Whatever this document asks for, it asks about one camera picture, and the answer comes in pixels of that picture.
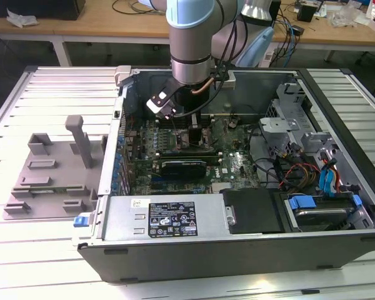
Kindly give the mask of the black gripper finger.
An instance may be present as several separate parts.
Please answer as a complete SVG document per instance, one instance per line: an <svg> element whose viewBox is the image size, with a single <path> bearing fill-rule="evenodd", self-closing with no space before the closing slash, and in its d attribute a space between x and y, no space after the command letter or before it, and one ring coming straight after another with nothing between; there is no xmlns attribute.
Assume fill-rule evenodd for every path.
<svg viewBox="0 0 375 300"><path fill-rule="evenodd" d="M189 119L189 143L199 145L202 135L201 113L196 112Z"/></svg>

